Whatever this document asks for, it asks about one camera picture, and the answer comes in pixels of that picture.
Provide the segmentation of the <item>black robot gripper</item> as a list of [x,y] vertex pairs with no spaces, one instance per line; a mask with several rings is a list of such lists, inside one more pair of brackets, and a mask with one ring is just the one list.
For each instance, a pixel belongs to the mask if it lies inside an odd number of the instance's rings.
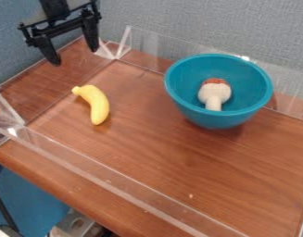
[[60,65],[60,56],[47,38],[80,28],[92,52],[98,48],[97,24],[101,19],[97,0],[38,0],[41,12],[18,24],[27,46],[38,47],[53,66]]

